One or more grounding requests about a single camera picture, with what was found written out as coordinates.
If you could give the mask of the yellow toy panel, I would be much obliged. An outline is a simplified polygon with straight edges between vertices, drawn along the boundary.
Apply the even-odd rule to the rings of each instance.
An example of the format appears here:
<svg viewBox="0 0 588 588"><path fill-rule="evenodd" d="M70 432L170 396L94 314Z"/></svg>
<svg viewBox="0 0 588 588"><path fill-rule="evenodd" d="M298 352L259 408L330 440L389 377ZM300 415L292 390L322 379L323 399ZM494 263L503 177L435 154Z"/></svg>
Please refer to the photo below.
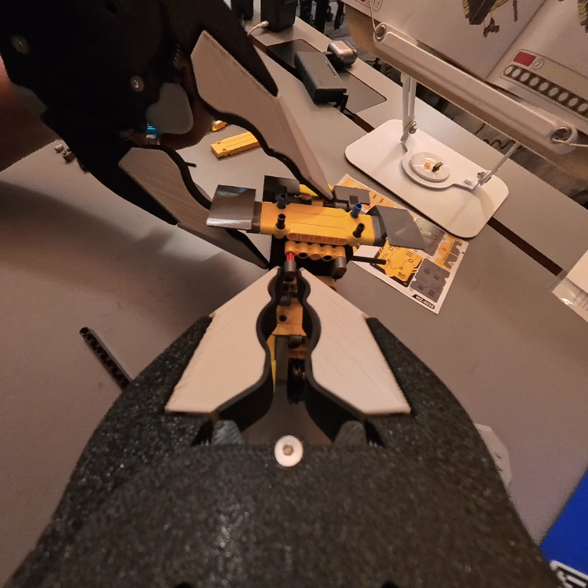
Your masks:
<svg viewBox="0 0 588 588"><path fill-rule="evenodd" d="M210 149L217 159L232 157L260 147L258 139L247 131L211 143Z"/></svg>

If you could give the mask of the dark desk mat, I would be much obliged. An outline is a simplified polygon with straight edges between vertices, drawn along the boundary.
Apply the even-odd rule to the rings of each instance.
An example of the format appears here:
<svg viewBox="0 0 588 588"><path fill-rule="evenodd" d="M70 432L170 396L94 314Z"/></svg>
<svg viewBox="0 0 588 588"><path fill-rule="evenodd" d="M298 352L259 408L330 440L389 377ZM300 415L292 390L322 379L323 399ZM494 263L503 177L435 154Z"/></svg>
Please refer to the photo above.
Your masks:
<svg viewBox="0 0 588 588"><path fill-rule="evenodd" d="M295 67L295 55L297 52L310 52L318 55L321 52L313 48L305 40L291 40L267 46L266 53L281 67L302 80ZM357 114L365 109L382 104L386 98L372 89L366 83L347 70L338 69L342 80L345 82L347 95L349 96L346 109L351 114Z"/></svg>

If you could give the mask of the building instruction booklet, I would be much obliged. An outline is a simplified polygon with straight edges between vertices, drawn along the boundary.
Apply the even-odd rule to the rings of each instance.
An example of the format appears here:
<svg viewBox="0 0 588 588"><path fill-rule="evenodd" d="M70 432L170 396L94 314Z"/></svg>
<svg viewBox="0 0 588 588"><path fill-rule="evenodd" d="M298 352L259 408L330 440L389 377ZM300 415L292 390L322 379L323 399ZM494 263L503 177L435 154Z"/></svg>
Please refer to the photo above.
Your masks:
<svg viewBox="0 0 588 588"><path fill-rule="evenodd" d="M345 1L489 84L587 123L587 1Z"/></svg>

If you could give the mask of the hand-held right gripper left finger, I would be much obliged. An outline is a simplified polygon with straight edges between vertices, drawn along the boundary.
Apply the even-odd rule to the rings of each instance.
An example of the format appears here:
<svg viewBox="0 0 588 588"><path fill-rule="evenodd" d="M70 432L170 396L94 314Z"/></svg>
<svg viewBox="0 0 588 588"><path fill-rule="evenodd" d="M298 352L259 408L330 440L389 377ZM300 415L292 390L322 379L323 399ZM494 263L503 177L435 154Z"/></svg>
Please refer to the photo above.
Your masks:
<svg viewBox="0 0 588 588"><path fill-rule="evenodd" d="M240 431L268 413L274 389L268 339L282 283L273 268L210 314L165 413L232 420Z"/></svg>

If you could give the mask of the white document stand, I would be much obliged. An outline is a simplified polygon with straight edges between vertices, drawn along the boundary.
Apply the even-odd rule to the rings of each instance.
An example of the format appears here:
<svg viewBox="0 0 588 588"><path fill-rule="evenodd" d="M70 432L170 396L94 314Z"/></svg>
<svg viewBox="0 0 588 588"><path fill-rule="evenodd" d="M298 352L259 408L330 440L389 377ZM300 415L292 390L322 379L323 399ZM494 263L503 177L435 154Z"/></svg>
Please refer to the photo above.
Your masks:
<svg viewBox="0 0 588 588"><path fill-rule="evenodd" d="M519 145L547 158L548 153L587 165L587 134L570 119L534 107L435 55L387 23L352 10L352 34L373 53L401 71L401 119L390 119L349 144L345 157L359 171L398 195L417 212L461 238L476 236L509 195L500 167ZM416 122L417 83L514 140L490 168L435 139ZM441 173L423 169L426 158L447 165Z"/></svg>

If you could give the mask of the printed paper sheet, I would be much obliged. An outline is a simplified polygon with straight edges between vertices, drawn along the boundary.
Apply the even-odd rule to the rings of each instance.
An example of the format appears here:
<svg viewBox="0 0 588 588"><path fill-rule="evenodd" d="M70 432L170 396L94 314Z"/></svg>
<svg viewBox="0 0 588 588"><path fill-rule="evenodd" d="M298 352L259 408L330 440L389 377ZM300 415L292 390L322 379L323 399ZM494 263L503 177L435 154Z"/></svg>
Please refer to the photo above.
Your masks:
<svg viewBox="0 0 588 588"><path fill-rule="evenodd" d="M587 322L587 266L578 262L558 274L550 291L564 305Z"/></svg>

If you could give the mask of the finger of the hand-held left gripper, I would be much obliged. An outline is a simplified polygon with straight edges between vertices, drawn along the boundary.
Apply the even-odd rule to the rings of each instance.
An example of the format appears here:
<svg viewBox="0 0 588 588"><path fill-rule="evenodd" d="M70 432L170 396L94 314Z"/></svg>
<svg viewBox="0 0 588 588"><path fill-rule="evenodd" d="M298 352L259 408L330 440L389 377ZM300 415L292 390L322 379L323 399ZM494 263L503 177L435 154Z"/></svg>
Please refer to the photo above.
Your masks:
<svg viewBox="0 0 588 588"><path fill-rule="evenodd" d="M267 269L268 260L237 229L207 224L212 200L195 184L187 163L160 146L131 148L119 167L178 222L178 226L240 259Z"/></svg>
<svg viewBox="0 0 588 588"><path fill-rule="evenodd" d="M251 131L267 155L281 161L323 200L331 200L326 176L283 96L266 89L206 31L190 58L206 106L221 119Z"/></svg>

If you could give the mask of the yellow toy brick vehicle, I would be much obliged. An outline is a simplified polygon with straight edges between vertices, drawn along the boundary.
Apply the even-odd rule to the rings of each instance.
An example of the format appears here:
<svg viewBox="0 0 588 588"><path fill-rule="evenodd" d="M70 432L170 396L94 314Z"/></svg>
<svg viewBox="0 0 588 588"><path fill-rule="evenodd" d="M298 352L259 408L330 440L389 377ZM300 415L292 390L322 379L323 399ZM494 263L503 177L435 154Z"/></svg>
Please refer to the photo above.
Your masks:
<svg viewBox="0 0 588 588"><path fill-rule="evenodd" d="M296 277L285 279L283 270L283 283L297 280L301 269L317 278L326 269L340 276L347 264L346 247L382 246L386 240L423 247L422 235L405 209L374 207L363 214L362 202L353 208L319 206L301 199L300 192L283 194L278 191L272 199L258 202L254 190L219 185L207 220L209 226L269 235L277 239L285 257L294 252Z"/></svg>

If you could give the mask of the short black toy beam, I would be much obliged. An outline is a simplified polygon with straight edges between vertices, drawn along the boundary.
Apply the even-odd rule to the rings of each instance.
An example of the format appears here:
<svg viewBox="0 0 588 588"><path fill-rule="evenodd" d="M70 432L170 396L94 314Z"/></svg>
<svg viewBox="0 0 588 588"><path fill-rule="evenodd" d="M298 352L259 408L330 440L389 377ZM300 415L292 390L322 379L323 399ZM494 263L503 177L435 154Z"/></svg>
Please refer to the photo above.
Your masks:
<svg viewBox="0 0 588 588"><path fill-rule="evenodd" d="M114 357L101 338L89 327L81 328L79 334L87 347L92 351L94 357L96 357L102 367L111 376L120 390L125 390L132 381L132 378L130 378L127 371L122 367L116 357Z"/></svg>

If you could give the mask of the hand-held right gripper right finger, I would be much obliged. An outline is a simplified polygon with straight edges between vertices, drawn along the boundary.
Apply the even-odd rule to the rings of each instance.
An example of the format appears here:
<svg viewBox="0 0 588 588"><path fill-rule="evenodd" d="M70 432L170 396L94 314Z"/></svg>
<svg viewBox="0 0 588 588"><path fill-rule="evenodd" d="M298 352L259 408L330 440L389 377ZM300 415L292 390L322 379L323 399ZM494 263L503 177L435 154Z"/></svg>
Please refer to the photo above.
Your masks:
<svg viewBox="0 0 588 588"><path fill-rule="evenodd" d="M306 269L297 286L307 337L303 401L318 428L334 442L347 422L410 415L368 316Z"/></svg>

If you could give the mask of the yellow grey sticker sheet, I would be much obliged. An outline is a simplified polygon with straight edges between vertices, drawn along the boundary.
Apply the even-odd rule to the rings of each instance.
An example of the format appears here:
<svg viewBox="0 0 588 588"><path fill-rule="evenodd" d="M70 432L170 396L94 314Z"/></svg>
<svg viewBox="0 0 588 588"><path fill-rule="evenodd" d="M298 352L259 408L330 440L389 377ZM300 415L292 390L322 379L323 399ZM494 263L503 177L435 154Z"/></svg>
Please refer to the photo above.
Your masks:
<svg viewBox="0 0 588 588"><path fill-rule="evenodd" d="M355 246L353 253L368 259L355 262L360 268L418 305L438 314L469 242L457 238L424 217L410 212L418 227L424 248L393 246Z"/></svg>

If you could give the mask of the black electronic device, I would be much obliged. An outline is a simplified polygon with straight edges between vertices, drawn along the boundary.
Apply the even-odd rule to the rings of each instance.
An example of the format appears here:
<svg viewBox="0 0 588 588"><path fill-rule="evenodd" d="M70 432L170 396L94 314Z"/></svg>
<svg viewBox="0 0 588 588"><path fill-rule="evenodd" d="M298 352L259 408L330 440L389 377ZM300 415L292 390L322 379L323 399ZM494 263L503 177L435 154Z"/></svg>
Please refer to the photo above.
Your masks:
<svg viewBox="0 0 588 588"><path fill-rule="evenodd" d="M272 32L281 32L295 23L298 1L261 1L261 21Z"/></svg>

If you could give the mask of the silver rounded device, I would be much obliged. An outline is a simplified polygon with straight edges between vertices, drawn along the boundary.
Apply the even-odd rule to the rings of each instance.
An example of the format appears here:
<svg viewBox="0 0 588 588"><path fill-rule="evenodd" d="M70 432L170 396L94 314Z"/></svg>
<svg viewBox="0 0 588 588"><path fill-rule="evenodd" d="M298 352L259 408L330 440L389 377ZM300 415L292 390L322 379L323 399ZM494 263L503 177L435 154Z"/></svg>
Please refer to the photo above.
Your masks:
<svg viewBox="0 0 588 588"><path fill-rule="evenodd" d="M357 60L357 50L344 40L332 40L325 53L335 70L347 70Z"/></svg>

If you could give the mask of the blue plastic bin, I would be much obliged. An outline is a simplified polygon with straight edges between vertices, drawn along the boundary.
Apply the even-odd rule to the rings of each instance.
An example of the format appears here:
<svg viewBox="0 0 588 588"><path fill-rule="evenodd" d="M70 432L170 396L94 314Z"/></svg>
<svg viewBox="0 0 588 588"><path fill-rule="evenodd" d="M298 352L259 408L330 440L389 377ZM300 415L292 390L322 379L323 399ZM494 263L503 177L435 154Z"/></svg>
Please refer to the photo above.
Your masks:
<svg viewBox="0 0 588 588"><path fill-rule="evenodd" d="M587 587L587 473L541 543L564 587Z"/></svg>

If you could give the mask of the black power bank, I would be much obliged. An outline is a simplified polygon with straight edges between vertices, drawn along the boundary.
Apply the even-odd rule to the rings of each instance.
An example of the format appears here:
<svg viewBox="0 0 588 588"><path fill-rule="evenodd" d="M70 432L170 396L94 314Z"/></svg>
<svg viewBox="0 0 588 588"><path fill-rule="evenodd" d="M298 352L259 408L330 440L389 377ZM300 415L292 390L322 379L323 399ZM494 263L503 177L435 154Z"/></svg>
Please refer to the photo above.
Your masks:
<svg viewBox="0 0 588 588"><path fill-rule="evenodd" d="M346 84L325 54L298 51L295 69L314 104L341 104Z"/></svg>

